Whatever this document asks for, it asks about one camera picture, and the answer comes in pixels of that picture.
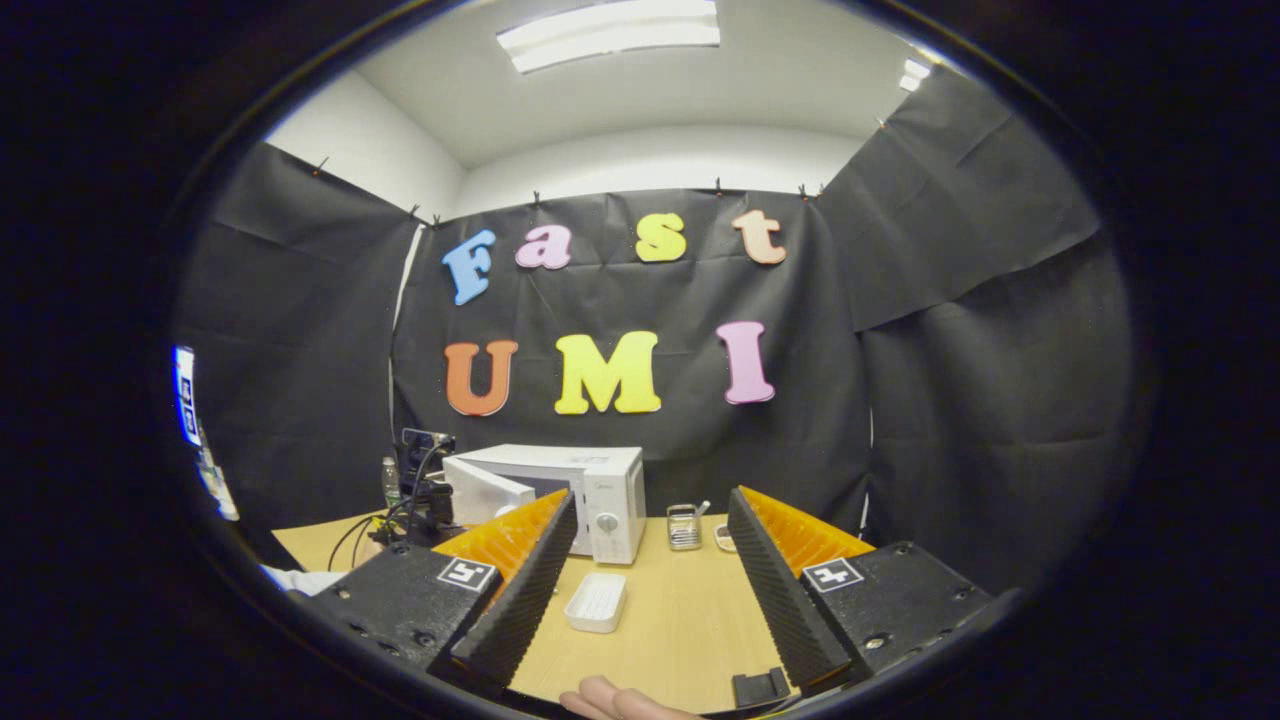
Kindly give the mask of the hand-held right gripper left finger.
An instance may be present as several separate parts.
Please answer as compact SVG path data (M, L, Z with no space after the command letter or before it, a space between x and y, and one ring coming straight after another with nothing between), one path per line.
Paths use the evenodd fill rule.
M431 548L394 543L306 607L375 660L481 694L513 679L577 534L557 489Z

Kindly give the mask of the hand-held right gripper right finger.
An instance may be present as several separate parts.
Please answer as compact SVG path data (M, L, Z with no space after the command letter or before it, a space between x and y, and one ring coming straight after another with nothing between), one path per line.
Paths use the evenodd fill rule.
M783 675L805 697L920 657L992 601L911 541L876 548L745 486L731 491L728 509Z

